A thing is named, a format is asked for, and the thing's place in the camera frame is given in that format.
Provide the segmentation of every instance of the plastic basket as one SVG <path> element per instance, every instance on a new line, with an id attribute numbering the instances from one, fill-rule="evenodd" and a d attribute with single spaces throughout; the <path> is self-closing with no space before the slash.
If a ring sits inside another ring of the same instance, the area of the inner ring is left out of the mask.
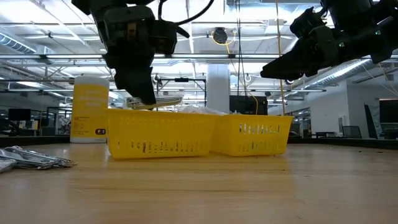
<path id="1" fill-rule="evenodd" d="M 283 154 L 292 120 L 290 116 L 220 116 L 212 151 L 230 156 Z"/>
<path id="2" fill-rule="evenodd" d="M 108 109 L 108 147 L 115 159 L 206 156 L 219 116 Z"/>

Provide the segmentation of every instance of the robotic manipulator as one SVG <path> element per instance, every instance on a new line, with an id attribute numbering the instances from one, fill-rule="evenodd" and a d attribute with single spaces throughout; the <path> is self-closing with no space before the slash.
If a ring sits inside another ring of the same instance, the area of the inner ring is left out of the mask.
<path id="1" fill-rule="evenodd" d="M 116 87 L 139 97 L 146 105 L 156 104 L 150 66 L 155 53 L 174 53 L 177 33 L 189 38 L 189 34 L 177 23 L 156 20 L 152 10 L 146 6 L 152 1 L 72 1 L 85 14 L 93 16 L 108 51 L 104 55 L 106 64 L 116 70 Z"/>
<path id="2" fill-rule="evenodd" d="M 261 77 L 296 80 L 318 70 L 370 55 L 373 63 L 398 48 L 398 0 L 321 0 L 322 10 L 307 9 L 290 30 L 293 49 L 262 68 Z M 330 13 L 334 29 L 322 17 Z"/>

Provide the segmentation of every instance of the wall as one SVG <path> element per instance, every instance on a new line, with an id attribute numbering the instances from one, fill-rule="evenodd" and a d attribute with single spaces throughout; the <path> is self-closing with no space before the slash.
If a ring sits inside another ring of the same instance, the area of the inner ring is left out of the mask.
<path id="1" fill-rule="evenodd" d="M 347 84 L 326 87 L 324 93 L 310 93 L 304 101 L 290 101 L 286 113 L 310 108 L 312 133 L 333 131 L 339 133 L 338 119 L 344 118 L 343 124 L 349 125 Z M 281 107 L 271 108 L 269 114 L 281 114 Z"/>
<path id="2" fill-rule="evenodd" d="M 59 100 L 52 96 L 39 96 L 37 93 L 27 93 L 28 97 L 19 93 L 1 93 L 0 110 L 9 108 L 24 108 L 46 111 L 48 106 L 59 106 Z"/>
<path id="3" fill-rule="evenodd" d="M 368 124 L 364 105 L 378 106 L 380 98 L 398 98 L 397 95 L 386 90 L 381 85 L 348 85 L 349 123 L 359 126 L 363 138 L 368 138 Z"/>

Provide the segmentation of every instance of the ceiling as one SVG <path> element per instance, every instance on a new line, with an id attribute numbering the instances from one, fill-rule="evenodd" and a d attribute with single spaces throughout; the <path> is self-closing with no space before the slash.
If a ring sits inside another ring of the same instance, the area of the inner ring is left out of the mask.
<path id="1" fill-rule="evenodd" d="M 148 5 L 155 12 L 154 14 L 157 14 L 158 2 L 154 1 Z M 234 38 L 234 32 L 236 33 L 237 29 L 237 16 L 240 16 L 242 22 L 241 48 L 244 54 L 272 54 L 277 56 L 279 44 L 282 53 L 286 53 L 297 41 L 290 31 L 289 25 L 307 8 L 314 6 L 318 10 L 320 8 L 318 2 L 319 0 L 279 0 L 279 28 L 281 34 L 279 42 L 277 38 L 277 11 L 274 1 L 241 0 L 241 12 L 237 14 L 233 0 L 216 0 L 208 12 L 191 24 L 182 26 L 192 34 L 193 38 L 187 40 L 184 37 L 179 37 L 175 53 L 226 55 L 226 46 L 215 44 L 207 35 L 215 27 L 224 27 L 231 41 L 229 50 L 232 54 L 236 54 L 239 48 L 239 42 L 235 41 L 236 38 Z M 162 17 L 168 21 L 181 21 L 198 13 L 207 3 L 208 0 L 169 0 L 163 6 Z M 333 24 L 329 17 L 327 19 L 329 24 Z M 5 34 L 29 48 L 35 49 L 37 54 L 81 55 L 106 53 L 105 47 L 98 37 L 98 31 L 92 17 L 82 13 L 71 4 L 70 0 L 43 0 L 40 2 L 39 0 L 2 0 L 0 2 L 0 34 Z M 21 53 L 10 47 L 0 45 L 0 54 L 20 55 Z M 279 80 L 259 78 L 262 66 L 271 60 L 257 58 L 244 61 L 245 73 L 248 73 L 251 77 L 251 81 L 248 82 L 248 88 L 272 88 L 275 90 L 280 88 Z M 80 75 L 108 79 L 112 77 L 104 61 L 100 59 L 54 59 L 51 65 L 39 63 L 36 60 L 7 59 L 3 60 L 3 62 L 7 62 L 7 64 L 3 64 L 3 71 L 0 73 L 0 77 L 4 79 L 12 77 L 41 79 L 48 78 L 49 74 L 52 75 L 51 78 L 57 80 L 68 80 L 71 77 Z M 74 66 L 76 63 L 81 63 L 81 65 L 79 67 Z M 186 58 L 185 60 L 156 59 L 153 76 L 156 74 L 164 78 L 205 78 L 209 63 L 226 63 L 231 74 L 236 75 L 233 65 L 237 66 L 237 62 L 232 64 L 229 60 L 194 60 Z M 12 70 L 14 73 L 10 72 L 8 65 L 14 67 Z M 15 73 L 15 68 L 23 68 L 25 73 Z M 366 76 L 368 76 L 367 73 L 359 74 L 358 79 Z M 304 80 L 310 82 L 311 78 L 304 78 L 299 82 Z M 31 88 L 31 86 L 18 84 L 16 84 L 16 87 Z M 66 82 L 46 84 L 46 87 L 73 88 Z M 169 87 L 177 89 L 198 88 L 194 83 L 186 83 L 184 85 L 181 83 L 170 83 Z M 118 92 L 118 94 L 127 96 L 125 93 Z M 191 93 L 197 98 L 203 98 L 202 94 L 200 92 Z M 274 95 L 275 98 L 278 98 L 278 93 L 274 93 Z"/>

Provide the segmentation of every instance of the metal tongs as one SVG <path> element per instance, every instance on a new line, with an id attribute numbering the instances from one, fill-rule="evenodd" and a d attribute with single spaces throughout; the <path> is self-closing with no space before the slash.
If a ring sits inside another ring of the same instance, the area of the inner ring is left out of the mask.
<path id="1" fill-rule="evenodd" d="M 34 151 L 27 151 L 19 146 L 6 147 L 0 149 L 0 157 L 14 159 L 15 165 L 23 169 L 50 169 L 53 167 L 67 168 L 77 165 L 69 159 L 48 156 Z"/>

